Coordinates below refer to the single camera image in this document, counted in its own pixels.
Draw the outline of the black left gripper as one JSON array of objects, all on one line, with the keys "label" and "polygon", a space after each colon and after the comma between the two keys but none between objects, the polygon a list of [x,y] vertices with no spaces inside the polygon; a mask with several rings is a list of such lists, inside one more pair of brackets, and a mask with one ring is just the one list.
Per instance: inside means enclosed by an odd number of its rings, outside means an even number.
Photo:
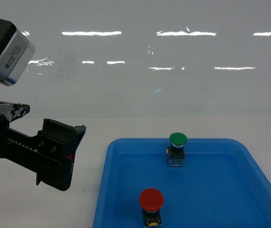
[{"label": "black left gripper", "polygon": [[35,172],[37,184],[66,191],[72,181],[76,150],[87,128],[44,119],[42,130],[29,137],[9,127],[9,122],[29,112],[28,104],[0,101],[0,159]]}]

